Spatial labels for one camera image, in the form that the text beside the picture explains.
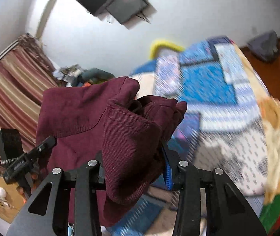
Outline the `blue patchwork bedsheet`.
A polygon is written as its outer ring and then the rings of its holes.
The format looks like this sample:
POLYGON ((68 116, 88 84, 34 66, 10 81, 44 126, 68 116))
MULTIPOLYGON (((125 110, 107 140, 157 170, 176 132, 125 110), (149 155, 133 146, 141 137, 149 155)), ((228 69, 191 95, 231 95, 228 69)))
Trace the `blue patchwork bedsheet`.
POLYGON ((162 141, 170 150, 198 169, 223 169, 245 198, 264 191, 268 162, 261 112, 227 37, 158 58, 153 95, 187 104, 171 139, 162 141))

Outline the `grey backpack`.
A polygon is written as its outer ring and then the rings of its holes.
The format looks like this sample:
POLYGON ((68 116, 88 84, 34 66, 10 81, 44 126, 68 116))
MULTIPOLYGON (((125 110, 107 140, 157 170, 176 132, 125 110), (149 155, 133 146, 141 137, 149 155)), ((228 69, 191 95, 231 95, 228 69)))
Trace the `grey backpack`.
POLYGON ((256 36, 247 42, 253 55, 263 62, 273 62, 279 53, 278 36, 274 30, 256 36))

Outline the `cardboard box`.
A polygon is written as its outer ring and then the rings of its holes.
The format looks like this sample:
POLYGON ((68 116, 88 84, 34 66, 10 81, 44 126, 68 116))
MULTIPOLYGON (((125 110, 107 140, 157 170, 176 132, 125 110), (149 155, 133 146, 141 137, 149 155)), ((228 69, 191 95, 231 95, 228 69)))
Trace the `cardboard box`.
POLYGON ((12 223, 25 203, 24 197, 18 192, 18 183, 6 184, 0 177, 0 218, 12 223))

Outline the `maroon garment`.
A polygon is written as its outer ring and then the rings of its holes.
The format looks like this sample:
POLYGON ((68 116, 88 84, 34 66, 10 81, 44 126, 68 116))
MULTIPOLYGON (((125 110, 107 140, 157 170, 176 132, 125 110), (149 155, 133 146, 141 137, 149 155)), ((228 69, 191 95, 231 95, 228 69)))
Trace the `maroon garment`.
POLYGON ((100 224, 113 226, 162 173, 161 141, 171 139, 187 110, 186 102, 147 95, 139 82, 119 77, 88 87, 44 91, 36 142, 56 146, 39 159, 41 175, 54 168, 79 168, 102 156, 106 190, 98 191, 100 224))

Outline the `yellow bed rail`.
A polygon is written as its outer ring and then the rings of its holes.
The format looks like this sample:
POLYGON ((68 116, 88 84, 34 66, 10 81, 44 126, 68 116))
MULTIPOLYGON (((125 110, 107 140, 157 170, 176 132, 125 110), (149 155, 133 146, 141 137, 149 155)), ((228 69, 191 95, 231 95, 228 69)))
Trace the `yellow bed rail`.
POLYGON ((154 40, 150 46, 149 59, 150 60, 155 59, 158 56, 160 50, 163 49, 171 50, 174 52, 183 52, 185 50, 184 47, 181 47, 180 45, 177 45, 171 41, 162 40, 162 39, 154 40))

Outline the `colourful fleece blanket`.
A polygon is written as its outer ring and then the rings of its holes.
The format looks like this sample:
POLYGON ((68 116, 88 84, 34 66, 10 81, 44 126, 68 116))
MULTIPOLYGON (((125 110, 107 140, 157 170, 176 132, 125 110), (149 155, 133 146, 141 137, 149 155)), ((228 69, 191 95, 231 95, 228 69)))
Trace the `colourful fleece blanket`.
POLYGON ((267 235, 273 235, 280 228, 280 101, 269 94, 241 49, 236 44, 234 48, 245 67, 262 114, 268 166, 260 221, 267 235))

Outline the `striped curtain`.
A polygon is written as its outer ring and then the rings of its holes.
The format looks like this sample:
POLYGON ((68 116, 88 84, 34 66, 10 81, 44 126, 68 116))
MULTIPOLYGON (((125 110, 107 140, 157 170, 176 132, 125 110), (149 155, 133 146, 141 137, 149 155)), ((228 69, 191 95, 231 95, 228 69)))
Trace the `striped curtain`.
MULTIPOLYGON (((25 151, 35 146, 43 92, 59 85, 53 71, 40 42, 30 34, 21 35, 0 60, 0 129, 17 129, 25 151)), ((3 170, 0 162, 0 174, 3 170)))

